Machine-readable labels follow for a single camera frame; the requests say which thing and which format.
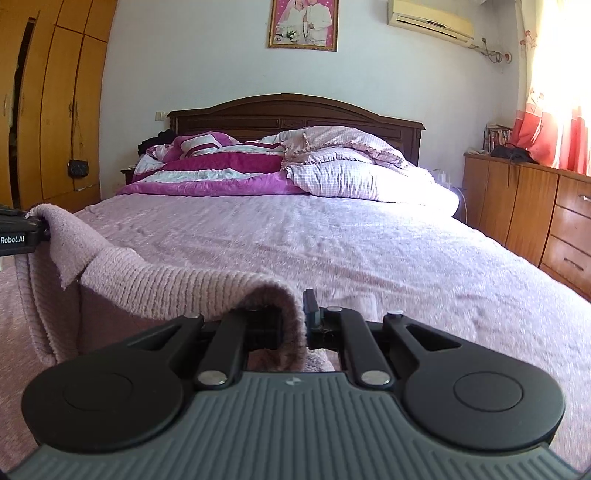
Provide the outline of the pink knitted sweater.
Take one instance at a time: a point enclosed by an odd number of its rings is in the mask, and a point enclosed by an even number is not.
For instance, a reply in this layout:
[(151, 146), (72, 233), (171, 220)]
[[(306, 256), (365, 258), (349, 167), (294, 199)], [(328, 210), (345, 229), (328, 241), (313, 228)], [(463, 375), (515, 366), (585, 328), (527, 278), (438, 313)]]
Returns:
[(139, 319), (167, 321), (200, 314), (207, 321), (239, 307), (276, 307), (283, 322), (277, 347), (258, 347), (254, 368), (331, 372), (324, 353), (308, 349), (303, 302), (294, 289), (257, 273), (154, 265), (113, 245), (75, 215), (42, 204), (26, 219), (46, 221), (49, 241), (14, 259), (31, 343), (39, 361), (54, 366), (79, 354), (82, 294)]

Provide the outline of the black clothes beside bed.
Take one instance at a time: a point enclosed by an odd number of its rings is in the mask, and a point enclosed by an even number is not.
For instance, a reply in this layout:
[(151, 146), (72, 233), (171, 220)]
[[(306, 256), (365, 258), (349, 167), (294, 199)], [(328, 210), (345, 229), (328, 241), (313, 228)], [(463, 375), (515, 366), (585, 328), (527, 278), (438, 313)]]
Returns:
[(137, 155), (141, 156), (147, 152), (147, 150), (151, 147), (157, 145), (166, 145), (173, 142), (173, 140), (177, 137), (175, 132), (171, 129), (166, 129), (164, 131), (160, 131), (156, 136), (150, 137), (146, 140), (143, 140), (137, 146)]

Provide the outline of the pink floral bedspread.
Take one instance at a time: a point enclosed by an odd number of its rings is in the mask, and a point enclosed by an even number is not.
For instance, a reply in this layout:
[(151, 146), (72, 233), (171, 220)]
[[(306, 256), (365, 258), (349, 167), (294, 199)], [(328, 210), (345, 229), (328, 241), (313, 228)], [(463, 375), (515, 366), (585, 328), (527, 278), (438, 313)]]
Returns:
[[(431, 208), (311, 195), (119, 195), (73, 214), (154, 265), (266, 275), (301, 299), (377, 322), (403, 311), (425, 325), (539, 367), (560, 385), (553, 450), (590, 463), (590, 305), (527, 260)], [(21, 396), (42, 364), (31, 343), (14, 259), (1, 275), (1, 467), (36, 447)], [(82, 294), (79, 354), (162, 322)]]

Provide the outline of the black bag on wardrobe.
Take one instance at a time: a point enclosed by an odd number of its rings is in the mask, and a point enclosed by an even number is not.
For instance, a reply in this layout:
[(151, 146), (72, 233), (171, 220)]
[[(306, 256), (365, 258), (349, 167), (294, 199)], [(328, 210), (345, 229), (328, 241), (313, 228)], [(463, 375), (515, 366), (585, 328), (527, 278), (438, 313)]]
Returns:
[(89, 163), (85, 160), (70, 159), (67, 164), (67, 173), (72, 179), (83, 179), (89, 175)]

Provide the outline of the dark wooden nightstand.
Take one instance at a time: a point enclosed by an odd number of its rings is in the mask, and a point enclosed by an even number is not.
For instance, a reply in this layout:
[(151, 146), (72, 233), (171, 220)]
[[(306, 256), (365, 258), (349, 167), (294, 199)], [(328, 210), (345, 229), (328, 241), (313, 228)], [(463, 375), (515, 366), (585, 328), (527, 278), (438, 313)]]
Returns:
[(134, 167), (127, 167), (125, 169), (120, 170), (120, 173), (124, 176), (125, 185), (129, 185), (133, 182), (134, 171)]

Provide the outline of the pink checkered ruffled duvet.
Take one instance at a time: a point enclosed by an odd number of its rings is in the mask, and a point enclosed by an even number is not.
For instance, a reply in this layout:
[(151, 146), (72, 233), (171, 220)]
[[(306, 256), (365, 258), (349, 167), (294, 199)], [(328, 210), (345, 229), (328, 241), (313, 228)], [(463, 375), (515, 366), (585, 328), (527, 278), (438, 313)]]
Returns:
[(312, 126), (263, 137), (283, 148), (280, 170), (308, 194), (431, 208), (456, 213), (460, 200), (426, 169), (385, 140), (345, 126)]

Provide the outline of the orange wooden wardrobe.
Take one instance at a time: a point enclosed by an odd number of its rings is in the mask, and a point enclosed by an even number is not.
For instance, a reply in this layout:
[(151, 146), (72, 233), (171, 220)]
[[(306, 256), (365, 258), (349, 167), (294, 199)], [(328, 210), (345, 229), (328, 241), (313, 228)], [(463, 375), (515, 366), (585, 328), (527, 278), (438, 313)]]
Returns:
[[(1, 4), (1, 202), (75, 212), (100, 199), (99, 120), (114, 1)], [(72, 179), (70, 159), (89, 163)]]

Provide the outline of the magenta white striped quilt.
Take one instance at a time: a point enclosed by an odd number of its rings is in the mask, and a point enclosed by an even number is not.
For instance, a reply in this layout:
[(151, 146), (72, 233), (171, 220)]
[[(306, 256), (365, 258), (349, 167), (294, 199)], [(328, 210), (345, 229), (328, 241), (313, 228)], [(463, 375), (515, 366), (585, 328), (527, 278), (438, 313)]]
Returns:
[(276, 136), (240, 142), (222, 132), (179, 136), (139, 156), (120, 195), (184, 197), (291, 195), (304, 191), (281, 168)]

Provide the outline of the dark wooden headboard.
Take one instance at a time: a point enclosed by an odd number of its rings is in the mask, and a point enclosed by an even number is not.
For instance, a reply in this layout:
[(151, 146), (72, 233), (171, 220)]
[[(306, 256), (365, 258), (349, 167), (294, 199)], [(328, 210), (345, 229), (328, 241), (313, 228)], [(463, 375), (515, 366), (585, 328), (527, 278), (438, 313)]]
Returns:
[(235, 139), (254, 140), (310, 126), (342, 125), (374, 134), (419, 163), (420, 122), (370, 112), (349, 103), (304, 94), (269, 94), (240, 98), (208, 108), (173, 110), (170, 128), (177, 135), (224, 132)]

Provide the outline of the wooden dresser with drawers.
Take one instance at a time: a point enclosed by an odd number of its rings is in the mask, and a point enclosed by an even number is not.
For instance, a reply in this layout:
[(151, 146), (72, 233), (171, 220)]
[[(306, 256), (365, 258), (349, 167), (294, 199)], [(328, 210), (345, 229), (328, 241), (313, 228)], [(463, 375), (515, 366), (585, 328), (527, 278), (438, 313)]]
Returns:
[(590, 178), (466, 154), (459, 218), (590, 298)]

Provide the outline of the black item on dresser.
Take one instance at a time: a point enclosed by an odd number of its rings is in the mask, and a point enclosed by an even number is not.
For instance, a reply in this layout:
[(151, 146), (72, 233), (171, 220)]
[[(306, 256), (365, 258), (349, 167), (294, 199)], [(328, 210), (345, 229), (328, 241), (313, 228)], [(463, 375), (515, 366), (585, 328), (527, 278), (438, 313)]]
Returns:
[(512, 143), (495, 146), (491, 151), (490, 156), (509, 160), (512, 163), (536, 164), (536, 161), (527, 149), (517, 147)]

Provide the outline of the books on dresser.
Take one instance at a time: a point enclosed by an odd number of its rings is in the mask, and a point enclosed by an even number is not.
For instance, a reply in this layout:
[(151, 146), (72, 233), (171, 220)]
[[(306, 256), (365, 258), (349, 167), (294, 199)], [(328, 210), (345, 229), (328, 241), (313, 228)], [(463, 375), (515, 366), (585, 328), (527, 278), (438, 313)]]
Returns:
[(488, 123), (483, 133), (483, 150), (490, 154), (496, 147), (505, 146), (511, 140), (512, 131), (511, 127)]

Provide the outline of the red orange curtain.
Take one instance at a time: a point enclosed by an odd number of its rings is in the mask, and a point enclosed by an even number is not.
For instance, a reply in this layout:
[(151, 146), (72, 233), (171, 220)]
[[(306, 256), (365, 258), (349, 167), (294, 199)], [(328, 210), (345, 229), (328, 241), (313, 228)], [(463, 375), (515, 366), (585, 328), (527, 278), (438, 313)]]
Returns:
[(590, 2), (517, 1), (512, 143), (537, 163), (590, 174)]

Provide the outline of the framed wedding photo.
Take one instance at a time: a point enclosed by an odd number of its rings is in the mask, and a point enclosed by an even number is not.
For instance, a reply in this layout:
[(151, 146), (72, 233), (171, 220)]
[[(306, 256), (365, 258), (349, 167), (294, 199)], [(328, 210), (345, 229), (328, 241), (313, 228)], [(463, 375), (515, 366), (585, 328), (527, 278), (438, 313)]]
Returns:
[(273, 0), (267, 46), (335, 52), (338, 50), (338, 0)]

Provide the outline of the white wall air conditioner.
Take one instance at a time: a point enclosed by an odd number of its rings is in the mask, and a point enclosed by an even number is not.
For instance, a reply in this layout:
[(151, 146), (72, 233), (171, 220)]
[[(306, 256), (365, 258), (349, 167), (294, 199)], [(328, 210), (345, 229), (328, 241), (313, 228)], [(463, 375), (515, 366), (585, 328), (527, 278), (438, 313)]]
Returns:
[(475, 38), (472, 22), (464, 17), (412, 1), (388, 3), (389, 25), (469, 47)]

